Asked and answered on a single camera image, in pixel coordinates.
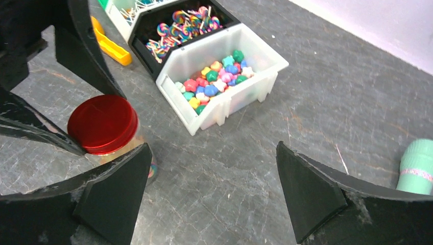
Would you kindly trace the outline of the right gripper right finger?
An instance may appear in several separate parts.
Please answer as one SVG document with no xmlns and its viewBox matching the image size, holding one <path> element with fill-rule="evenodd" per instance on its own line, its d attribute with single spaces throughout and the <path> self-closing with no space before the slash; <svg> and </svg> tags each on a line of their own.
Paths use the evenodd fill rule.
<svg viewBox="0 0 433 245">
<path fill-rule="evenodd" d="M 283 141 L 276 162 L 297 244 L 432 244 L 432 196 L 355 178 Z"/>
</svg>

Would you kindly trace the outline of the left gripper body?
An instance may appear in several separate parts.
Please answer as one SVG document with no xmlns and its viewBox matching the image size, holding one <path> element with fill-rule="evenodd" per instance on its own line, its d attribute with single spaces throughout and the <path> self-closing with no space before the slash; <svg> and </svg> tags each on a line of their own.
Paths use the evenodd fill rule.
<svg viewBox="0 0 433 245">
<path fill-rule="evenodd" d="M 1 1 L 1 87 L 29 75 L 28 62 L 47 46 L 41 33 L 68 15 L 68 1 Z"/>
</svg>

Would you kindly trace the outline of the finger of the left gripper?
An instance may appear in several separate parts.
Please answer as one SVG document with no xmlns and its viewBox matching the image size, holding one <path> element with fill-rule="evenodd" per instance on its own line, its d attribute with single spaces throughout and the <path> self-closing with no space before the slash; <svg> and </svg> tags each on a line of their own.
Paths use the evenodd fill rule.
<svg viewBox="0 0 433 245">
<path fill-rule="evenodd" d="M 83 156 L 82 146 L 21 97 L 1 88 L 1 135 L 48 143 Z"/>
<path fill-rule="evenodd" d="M 125 98 L 93 31 L 88 1 L 54 1 L 57 61 L 103 94 Z"/>
</svg>

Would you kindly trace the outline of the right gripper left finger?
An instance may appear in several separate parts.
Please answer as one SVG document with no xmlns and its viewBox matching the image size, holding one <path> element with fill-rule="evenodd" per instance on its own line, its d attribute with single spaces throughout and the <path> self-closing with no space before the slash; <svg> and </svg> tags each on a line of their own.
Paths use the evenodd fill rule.
<svg viewBox="0 0 433 245">
<path fill-rule="evenodd" d="M 27 194 L 1 196 L 1 244 L 71 244 L 79 227 L 111 244 L 132 240 L 147 170 L 111 161 Z"/>
</svg>

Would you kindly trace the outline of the orange plastic scoop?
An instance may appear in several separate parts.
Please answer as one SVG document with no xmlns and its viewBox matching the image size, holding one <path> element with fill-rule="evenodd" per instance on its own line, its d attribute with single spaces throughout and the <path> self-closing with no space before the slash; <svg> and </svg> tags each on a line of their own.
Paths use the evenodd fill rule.
<svg viewBox="0 0 433 245">
<path fill-rule="evenodd" d="M 105 36 L 103 27 L 95 17 L 91 16 L 90 19 L 100 49 L 119 64 L 123 66 L 130 65 L 132 63 L 131 54 Z"/>
</svg>

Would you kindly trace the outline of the clear plastic jar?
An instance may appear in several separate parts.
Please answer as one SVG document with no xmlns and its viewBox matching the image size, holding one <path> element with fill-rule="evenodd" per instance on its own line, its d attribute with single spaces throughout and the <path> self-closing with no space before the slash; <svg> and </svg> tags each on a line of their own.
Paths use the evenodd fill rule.
<svg viewBox="0 0 433 245">
<path fill-rule="evenodd" d="M 94 167 L 101 166 L 113 160 L 135 160 L 147 168 L 147 170 L 144 170 L 148 174 L 146 186 L 155 180 L 158 172 L 156 158 L 153 157 L 153 152 L 149 149 L 145 137 L 139 133 L 135 134 L 124 146 L 121 146 L 117 150 L 109 153 L 86 154 L 86 158 Z"/>
</svg>

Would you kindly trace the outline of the red jar lid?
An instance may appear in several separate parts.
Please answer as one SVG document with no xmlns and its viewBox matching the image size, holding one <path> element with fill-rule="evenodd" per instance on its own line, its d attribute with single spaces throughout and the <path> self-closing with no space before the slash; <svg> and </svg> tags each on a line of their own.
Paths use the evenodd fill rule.
<svg viewBox="0 0 433 245">
<path fill-rule="evenodd" d="M 126 146 L 138 126 L 138 115 L 125 98 L 99 95 L 73 111 L 67 132 L 87 153 L 105 155 Z"/>
</svg>

